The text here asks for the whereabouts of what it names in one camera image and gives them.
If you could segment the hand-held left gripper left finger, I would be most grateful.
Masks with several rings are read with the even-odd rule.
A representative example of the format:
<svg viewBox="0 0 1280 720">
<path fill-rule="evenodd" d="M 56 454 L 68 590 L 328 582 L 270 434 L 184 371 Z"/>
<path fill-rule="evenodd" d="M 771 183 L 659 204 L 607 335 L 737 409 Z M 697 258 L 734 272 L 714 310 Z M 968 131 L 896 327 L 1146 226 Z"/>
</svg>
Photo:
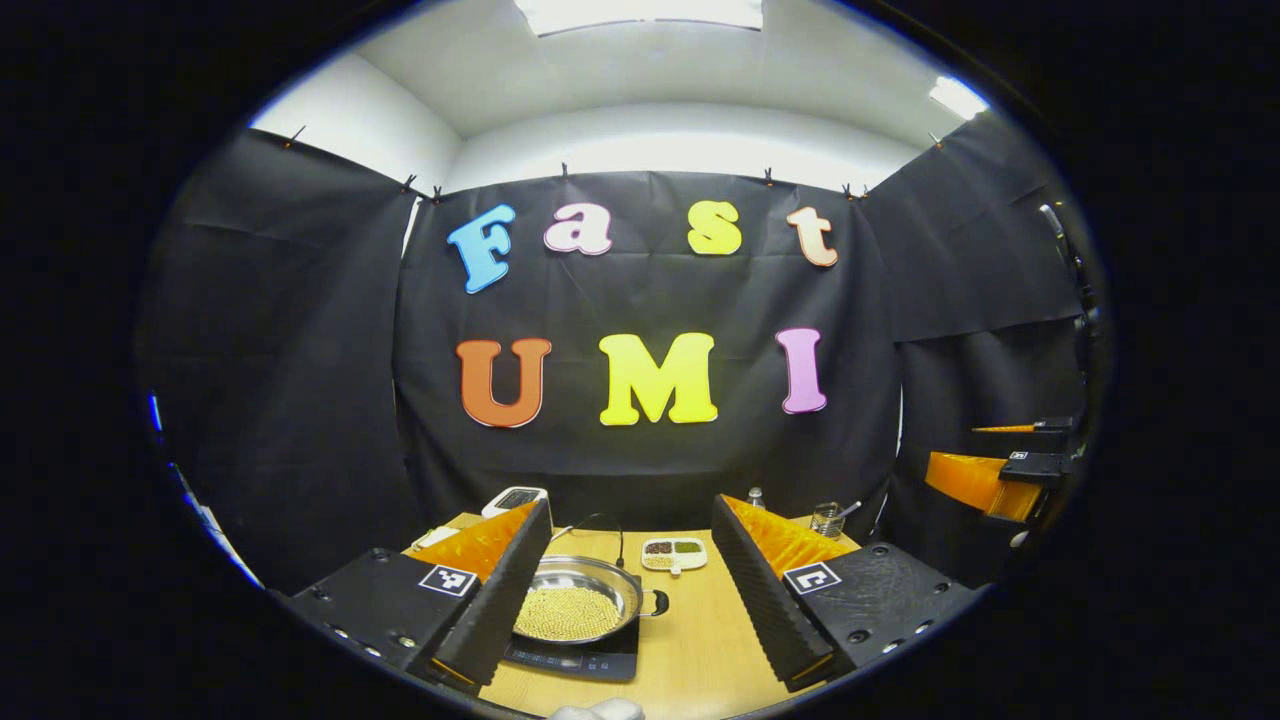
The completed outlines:
<svg viewBox="0 0 1280 720">
<path fill-rule="evenodd" d="M 285 606 L 401 673 L 479 691 L 492 683 L 550 534 L 540 498 L 416 553 L 371 548 Z"/>
</svg>

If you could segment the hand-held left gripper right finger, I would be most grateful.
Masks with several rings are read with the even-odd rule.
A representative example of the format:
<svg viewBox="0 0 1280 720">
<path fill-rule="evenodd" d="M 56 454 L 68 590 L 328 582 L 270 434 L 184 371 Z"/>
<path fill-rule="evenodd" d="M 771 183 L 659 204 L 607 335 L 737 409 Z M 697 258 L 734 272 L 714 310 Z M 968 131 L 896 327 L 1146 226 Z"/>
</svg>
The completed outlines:
<svg viewBox="0 0 1280 720">
<path fill-rule="evenodd" d="M 726 495 L 710 533 L 790 691 L 904 653 L 982 596 L 893 544 L 854 550 Z"/>
</svg>

